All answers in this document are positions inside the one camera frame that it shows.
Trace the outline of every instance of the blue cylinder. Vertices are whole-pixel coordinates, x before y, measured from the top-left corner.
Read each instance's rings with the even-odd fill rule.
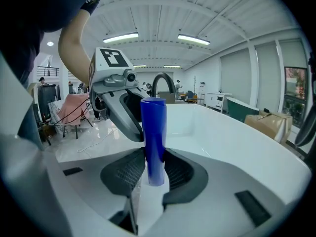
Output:
[[[164,183],[162,156],[165,148],[167,131],[166,100],[148,97],[141,100],[142,123],[145,140],[145,152],[148,180],[152,186]]]

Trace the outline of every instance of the fluorescent light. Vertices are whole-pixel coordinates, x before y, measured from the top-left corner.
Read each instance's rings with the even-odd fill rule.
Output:
[[[175,68],[175,69],[180,69],[180,68],[181,68],[181,66],[164,65],[164,68]]]
[[[193,41],[193,42],[197,42],[197,43],[204,44],[204,45],[209,45],[210,44],[209,41],[198,39],[198,38],[194,38],[194,37],[190,37],[190,36],[186,36],[186,35],[182,35],[182,34],[179,34],[178,39]]]
[[[138,37],[138,33],[131,33],[131,34],[125,34],[125,35],[121,35],[121,36],[117,36],[117,37],[113,37],[109,39],[104,39],[103,42],[109,43],[109,42],[113,42],[117,40],[124,40],[124,39],[137,38],[137,37]]]

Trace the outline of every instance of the white ceiling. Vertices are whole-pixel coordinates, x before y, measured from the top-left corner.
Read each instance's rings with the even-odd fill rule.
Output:
[[[113,47],[123,50],[134,65],[188,69],[241,41],[296,27],[279,0],[101,0],[84,29],[82,44],[90,57],[96,47]],[[139,38],[102,42],[132,32]],[[210,45],[179,40],[179,33]],[[56,55],[59,34],[46,34],[41,51]],[[55,45],[47,46],[49,41]]]

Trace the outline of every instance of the pink blanket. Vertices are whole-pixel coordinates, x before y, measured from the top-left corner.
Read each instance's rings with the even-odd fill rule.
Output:
[[[58,117],[60,119],[63,119],[62,121],[60,121],[60,123],[79,125],[80,119],[83,116],[85,116],[86,118],[89,118],[89,112],[88,112],[89,108],[87,108],[87,101],[85,101],[87,99],[89,99],[89,93],[68,94],[63,104],[63,107],[61,108],[59,113],[57,113]]]

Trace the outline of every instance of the cardboard box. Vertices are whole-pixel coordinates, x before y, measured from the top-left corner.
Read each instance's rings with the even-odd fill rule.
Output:
[[[283,144],[291,133],[292,121],[287,114],[260,111],[259,115],[247,115],[244,123]]]

